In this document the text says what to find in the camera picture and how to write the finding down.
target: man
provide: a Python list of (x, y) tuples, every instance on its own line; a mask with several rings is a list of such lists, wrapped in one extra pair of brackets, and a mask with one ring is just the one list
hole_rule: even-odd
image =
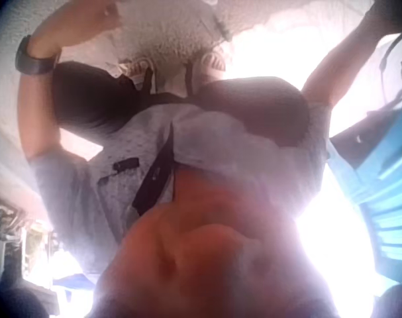
[(75, 0), (41, 24), (17, 58), (36, 74), (21, 77), (21, 140), (60, 238), (86, 273), (103, 272), (94, 317), (334, 315), (293, 217), (319, 191), (332, 107), (379, 40), (402, 31), (393, 22), (402, 8), (384, 11), (388, 3), (308, 79), (309, 126), (296, 146), (279, 147), (231, 111), (156, 105), (89, 163), (60, 148), (49, 63), (117, 27), (117, 10), (112, 0)]

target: wristwatch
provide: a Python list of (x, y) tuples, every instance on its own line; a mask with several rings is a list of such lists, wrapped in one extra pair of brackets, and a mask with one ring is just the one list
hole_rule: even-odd
[(26, 75), (40, 75), (52, 71), (60, 59), (60, 53), (51, 58), (32, 58), (27, 54), (29, 41), (30, 35), (27, 35), (21, 40), (18, 47), (17, 55), (15, 56), (15, 68), (17, 71)]

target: raised arm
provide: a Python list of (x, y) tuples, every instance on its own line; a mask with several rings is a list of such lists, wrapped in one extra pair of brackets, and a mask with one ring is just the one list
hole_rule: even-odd
[[(36, 29), (26, 53), (32, 58), (51, 58), (63, 47), (88, 41), (118, 26), (114, 0), (70, 1)], [(52, 103), (52, 72), (21, 76), (19, 132), (24, 154), (29, 160), (59, 145), (60, 132)]]
[(304, 97), (309, 103), (334, 107), (348, 92), (379, 41), (398, 32), (402, 32), (402, 26), (394, 25), (372, 8), (360, 25), (330, 51), (310, 75), (302, 89)]

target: skin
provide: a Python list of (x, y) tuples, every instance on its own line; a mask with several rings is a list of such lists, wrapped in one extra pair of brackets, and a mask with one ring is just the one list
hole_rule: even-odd
[[(28, 54), (51, 57), (119, 25), (114, 1), (74, 0), (37, 28)], [(313, 72), (306, 99), (336, 105), (378, 41), (398, 31), (367, 15)], [(52, 72), (21, 76), (18, 114), (28, 160), (60, 146)], [(182, 166), (174, 187), (171, 203), (129, 230), (97, 284), (96, 307), (113, 306), (123, 317), (285, 317), (298, 305), (330, 299), (294, 222), (264, 193)]]

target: blurry hand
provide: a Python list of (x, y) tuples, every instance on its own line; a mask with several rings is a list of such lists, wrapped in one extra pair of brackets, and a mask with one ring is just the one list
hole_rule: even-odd
[(65, 46), (81, 44), (119, 26), (115, 0), (71, 0), (36, 29), (28, 44), (28, 54), (48, 58)]

